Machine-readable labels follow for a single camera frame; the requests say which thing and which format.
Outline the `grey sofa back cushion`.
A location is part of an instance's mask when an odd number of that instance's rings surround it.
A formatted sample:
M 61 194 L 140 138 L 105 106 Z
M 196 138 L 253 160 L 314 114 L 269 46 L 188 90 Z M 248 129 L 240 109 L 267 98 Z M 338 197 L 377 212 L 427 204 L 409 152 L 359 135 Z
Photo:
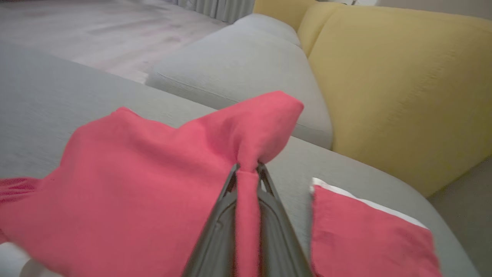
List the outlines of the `grey sofa back cushion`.
M 160 60 L 146 85 L 213 109 L 273 91 L 301 101 L 293 136 L 331 149 L 332 124 L 299 46 L 249 27 L 228 26 Z

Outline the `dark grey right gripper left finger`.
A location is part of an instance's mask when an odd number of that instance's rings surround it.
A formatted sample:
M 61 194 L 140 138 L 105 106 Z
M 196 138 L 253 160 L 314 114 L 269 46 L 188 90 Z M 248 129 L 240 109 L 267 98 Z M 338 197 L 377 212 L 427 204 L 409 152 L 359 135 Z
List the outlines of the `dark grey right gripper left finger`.
M 183 270 L 183 277 L 235 277 L 237 170 L 232 166 Z

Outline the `grey pleated curtain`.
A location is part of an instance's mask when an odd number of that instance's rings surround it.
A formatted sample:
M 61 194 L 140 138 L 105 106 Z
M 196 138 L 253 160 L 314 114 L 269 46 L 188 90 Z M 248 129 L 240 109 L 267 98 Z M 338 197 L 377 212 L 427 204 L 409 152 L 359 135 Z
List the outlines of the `grey pleated curtain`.
M 255 0 L 166 0 L 174 5 L 209 16 L 225 23 L 251 14 Z

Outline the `grey sofa seat cushion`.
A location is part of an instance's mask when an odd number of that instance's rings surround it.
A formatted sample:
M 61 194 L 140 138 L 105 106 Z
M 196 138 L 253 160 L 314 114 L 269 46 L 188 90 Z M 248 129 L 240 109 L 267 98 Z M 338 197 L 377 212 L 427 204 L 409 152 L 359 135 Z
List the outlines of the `grey sofa seat cushion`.
M 260 30 L 275 37 L 286 40 L 298 47 L 301 47 L 300 40 L 296 31 L 287 23 L 284 23 L 267 15 L 252 13 L 234 23 L 234 26 L 248 27 Z

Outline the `red basketball jersey number 22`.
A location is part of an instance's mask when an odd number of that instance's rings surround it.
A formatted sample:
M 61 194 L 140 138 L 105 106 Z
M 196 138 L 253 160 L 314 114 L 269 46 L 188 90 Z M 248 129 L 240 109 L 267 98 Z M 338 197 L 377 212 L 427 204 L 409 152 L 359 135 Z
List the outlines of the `red basketball jersey number 22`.
M 48 176 L 0 180 L 0 244 L 65 277 L 179 277 L 238 164 L 236 272 L 257 277 L 256 168 L 303 108 L 276 91 L 172 128 L 121 107 L 77 128 Z

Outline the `red shorts with white stripes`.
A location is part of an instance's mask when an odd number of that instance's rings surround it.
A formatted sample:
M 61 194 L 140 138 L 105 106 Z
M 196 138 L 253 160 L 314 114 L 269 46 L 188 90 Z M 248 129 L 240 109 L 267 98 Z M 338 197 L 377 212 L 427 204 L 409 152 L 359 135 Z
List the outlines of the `red shorts with white stripes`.
M 312 178 L 315 277 L 442 277 L 432 232 L 417 219 Z

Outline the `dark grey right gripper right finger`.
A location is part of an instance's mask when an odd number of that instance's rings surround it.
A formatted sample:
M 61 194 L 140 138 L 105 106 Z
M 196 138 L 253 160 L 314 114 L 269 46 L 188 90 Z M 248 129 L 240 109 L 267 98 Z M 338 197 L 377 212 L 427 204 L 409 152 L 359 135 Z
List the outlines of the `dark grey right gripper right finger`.
M 314 277 L 267 167 L 259 163 L 260 277 Z

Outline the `large grey sofa seat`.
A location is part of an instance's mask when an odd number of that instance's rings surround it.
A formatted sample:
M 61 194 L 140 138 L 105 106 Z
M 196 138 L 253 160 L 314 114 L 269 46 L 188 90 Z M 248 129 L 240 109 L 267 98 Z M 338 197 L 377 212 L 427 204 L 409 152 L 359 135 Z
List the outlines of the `large grey sofa seat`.
M 114 74 L 0 42 L 0 177 L 44 177 L 75 129 L 128 107 L 171 127 L 214 109 Z M 429 228 L 444 277 L 480 277 L 437 210 L 405 182 L 328 149 L 290 137 L 267 165 L 306 254 L 311 179 L 413 217 Z

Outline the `yellow sofa back cushion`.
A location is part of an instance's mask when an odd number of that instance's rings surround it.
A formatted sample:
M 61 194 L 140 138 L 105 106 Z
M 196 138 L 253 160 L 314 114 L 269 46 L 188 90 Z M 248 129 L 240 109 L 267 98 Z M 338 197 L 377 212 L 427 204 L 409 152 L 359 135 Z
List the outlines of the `yellow sofa back cushion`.
M 298 30 L 309 7 L 318 0 L 255 0 L 253 13 L 272 17 Z
M 426 197 L 492 155 L 492 21 L 347 6 L 309 63 L 334 152 Z
M 347 5 L 338 2 L 317 2 L 306 11 L 297 35 L 304 54 L 309 57 L 315 42 L 327 20 Z

